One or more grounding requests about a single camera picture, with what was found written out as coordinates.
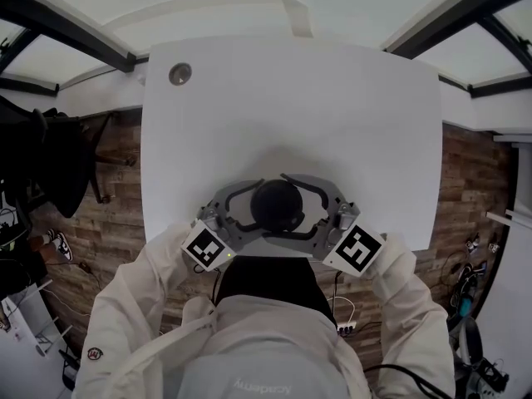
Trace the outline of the person's right forearm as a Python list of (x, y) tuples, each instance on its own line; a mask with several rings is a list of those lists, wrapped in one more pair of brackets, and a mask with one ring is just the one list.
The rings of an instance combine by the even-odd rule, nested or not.
[(382, 340), (395, 343), (410, 336), (445, 342), (446, 311), (435, 303), (427, 285), (415, 275), (416, 256), (399, 234), (386, 234), (367, 277), (382, 305)]

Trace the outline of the black office chair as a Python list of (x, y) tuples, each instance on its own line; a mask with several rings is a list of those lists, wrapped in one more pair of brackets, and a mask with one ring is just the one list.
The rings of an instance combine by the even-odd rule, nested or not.
[(96, 201), (101, 195), (96, 178), (98, 162), (133, 166), (136, 158), (98, 155), (96, 148), (112, 112), (93, 133), (83, 120), (52, 108), (27, 111), (0, 96), (0, 194), (20, 214), (50, 202), (65, 218), (80, 206), (88, 186)]

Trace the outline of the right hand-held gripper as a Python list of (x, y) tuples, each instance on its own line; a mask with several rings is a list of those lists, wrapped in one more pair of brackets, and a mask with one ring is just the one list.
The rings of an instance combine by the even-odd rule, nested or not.
[[(280, 176), (291, 185), (318, 195), (322, 207), (345, 200), (332, 181), (303, 174)], [(309, 254), (330, 268), (360, 278), (383, 250), (384, 238), (350, 204), (341, 204), (330, 222), (330, 219), (320, 219), (306, 233), (266, 232), (264, 239), (269, 244)]]

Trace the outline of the round grey table grommet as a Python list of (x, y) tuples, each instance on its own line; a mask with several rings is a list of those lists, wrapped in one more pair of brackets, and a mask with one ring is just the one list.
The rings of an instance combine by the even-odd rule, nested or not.
[(190, 80), (192, 73), (189, 63), (180, 62), (171, 67), (168, 78), (173, 86), (183, 86)]

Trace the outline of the black framed window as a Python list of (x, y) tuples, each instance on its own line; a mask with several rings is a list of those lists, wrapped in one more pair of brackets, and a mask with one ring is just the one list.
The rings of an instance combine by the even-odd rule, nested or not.
[(0, 73), (53, 91), (81, 74), (133, 70), (145, 49), (123, 17), (150, 0), (0, 0)]
[(532, 0), (431, 0), (382, 49), (473, 99), (532, 91)]

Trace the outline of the person's left forearm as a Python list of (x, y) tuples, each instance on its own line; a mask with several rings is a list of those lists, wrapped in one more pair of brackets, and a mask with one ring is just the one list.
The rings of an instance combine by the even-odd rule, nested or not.
[(96, 295), (89, 336), (100, 329), (157, 335), (167, 296), (188, 276), (181, 245), (190, 231), (188, 224), (172, 224), (150, 240), (135, 261), (118, 267)]

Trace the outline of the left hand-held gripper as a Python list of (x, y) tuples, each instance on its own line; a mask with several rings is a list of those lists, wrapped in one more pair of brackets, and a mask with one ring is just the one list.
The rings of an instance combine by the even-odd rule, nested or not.
[(243, 193), (257, 189), (265, 179), (242, 180), (227, 185), (214, 194), (202, 207), (191, 224), (191, 231), (181, 245), (182, 251), (203, 270), (214, 271), (227, 264), (236, 253), (265, 256), (269, 250), (264, 240), (266, 230), (259, 224), (241, 224), (228, 217), (230, 201)]

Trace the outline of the person's legs black trousers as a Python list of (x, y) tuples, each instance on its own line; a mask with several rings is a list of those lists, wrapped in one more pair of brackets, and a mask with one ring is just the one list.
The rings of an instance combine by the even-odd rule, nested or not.
[(305, 258), (237, 256), (224, 271), (214, 303), (237, 295), (310, 308), (336, 320)]

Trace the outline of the white side desk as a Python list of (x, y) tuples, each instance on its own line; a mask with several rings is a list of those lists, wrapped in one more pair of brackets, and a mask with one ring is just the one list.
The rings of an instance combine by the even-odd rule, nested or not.
[(504, 215), (486, 212), (485, 216), (509, 228), (532, 231), (532, 134), (494, 135), (493, 141), (511, 144), (518, 151), (515, 200)]

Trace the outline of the person's torso white jacket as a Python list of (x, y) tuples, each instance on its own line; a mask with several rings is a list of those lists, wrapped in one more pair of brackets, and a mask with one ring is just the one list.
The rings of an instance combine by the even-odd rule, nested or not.
[(455, 393), (445, 342), (382, 340), (383, 369), (370, 388), (354, 350), (321, 313), (236, 296), (166, 335), (103, 329), (87, 334), (76, 399), (417, 399), (420, 376)]

